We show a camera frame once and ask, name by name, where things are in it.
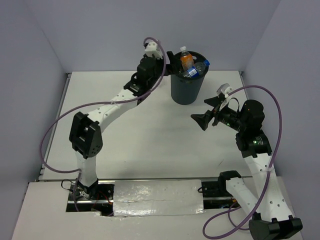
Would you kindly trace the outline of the Pepsi label clear bottle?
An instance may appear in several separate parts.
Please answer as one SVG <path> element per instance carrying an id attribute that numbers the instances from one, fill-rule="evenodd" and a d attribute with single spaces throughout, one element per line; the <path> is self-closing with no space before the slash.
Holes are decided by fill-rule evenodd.
<path id="1" fill-rule="evenodd" d="M 203 62 L 196 62 L 194 66 L 180 73 L 179 77 L 196 78 L 205 75 L 206 69 L 210 66 L 210 62 L 206 59 Z"/>

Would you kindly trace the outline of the orange label juice bottle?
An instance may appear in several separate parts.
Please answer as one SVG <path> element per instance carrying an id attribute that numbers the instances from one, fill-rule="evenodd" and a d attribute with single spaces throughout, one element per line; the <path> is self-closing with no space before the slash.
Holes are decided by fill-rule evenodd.
<path id="1" fill-rule="evenodd" d="M 180 48 L 180 61 L 184 71 L 187 71 L 194 66 L 193 56 L 187 51 L 186 46 Z"/>

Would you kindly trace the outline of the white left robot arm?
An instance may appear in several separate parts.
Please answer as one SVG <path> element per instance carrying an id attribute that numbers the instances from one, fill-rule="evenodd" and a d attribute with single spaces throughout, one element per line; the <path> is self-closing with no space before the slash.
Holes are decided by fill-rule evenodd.
<path id="1" fill-rule="evenodd" d="M 88 113 L 78 112 L 74 115 L 69 141 L 81 172 L 77 186 L 86 199 L 93 199 L 98 194 L 96 157 L 103 148 L 104 130 L 122 114 L 142 103 L 159 78 L 177 74 L 181 70 L 181 61 L 171 51 L 167 54 L 169 64 L 164 63 L 163 57 L 144 55 L 136 73 L 110 104 L 103 104 Z"/>

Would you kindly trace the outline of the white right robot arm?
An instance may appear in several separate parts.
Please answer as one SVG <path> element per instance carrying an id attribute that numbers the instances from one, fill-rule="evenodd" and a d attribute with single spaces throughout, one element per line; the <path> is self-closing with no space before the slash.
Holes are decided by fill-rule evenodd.
<path id="1" fill-rule="evenodd" d="M 205 63 L 203 66 L 201 65 L 204 68 L 199 69 L 200 72 L 196 72 L 198 69 L 194 68 L 194 74 L 192 72 L 187 78 L 186 74 L 181 75 L 187 70 L 184 67 L 184 62 L 181 63 L 184 58 L 180 58 L 184 52 L 185 49 L 182 48 L 177 54 L 167 51 L 170 63 L 167 64 L 166 75 L 171 75 L 172 99 L 178 104 L 188 105 L 193 103 L 198 96 L 204 77 L 209 71 L 209 62 L 201 54 L 190 51 L 190 57 L 187 60 L 191 59 L 194 63 L 193 56 L 196 56 L 195 63 L 203 61 Z M 243 103 L 239 110 L 238 99 L 232 97 L 233 94 L 248 88 L 264 90 L 275 102 L 278 110 L 279 130 L 274 151 L 272 151 L 270 142 L 262 130 L 262 123 L 265 119 L 264 106 L 257 100 L 249 99 Z M 248 229 L 254 240 L 289 239 L 302 230 L 303 224 L 301 219 L 294 217 L 289 209 L 274 168 L 283 126 L 282 113 L 276 97 L 268 89 L 259 85 L 247 85 L 233 90 L 227 83 L 222 84 L 216 94 L 217 96 L 204 100 L 204 103 L 213 107 L 212 110 L 207 110 L 204 114 L 192 114 L 191 118 L 198 123 L 203 131 L 208 128 L 213 119 L 212 126 L 222 123 L 237 132 L 235 135 L 237 148 L 249 167 L 256 191 L 260 196 L 256 198 L 253 195 L 236 170 L 221 172 L 217 180 L 218 192 L 224 196 L 232 195 L 247 217 L 237 226 L 230 221 L 234 229 L 227 233 L 219 236 L 207 235 L 206 227 L 211 220 L 224 214 L 228 214 L 228 218 L 231 220 L 230 212 L 239 208 L 232 209 L 232 205 L 229 210 L 209 218 L 202 228 L 202 234 L 210 240 L 223 239 L 238 230 L 247 230 L 247 228 L 242 229 L 242 226 L 248 222 Z M 232 99 L 238 103 L 237 110 L 229 108 Z"/>

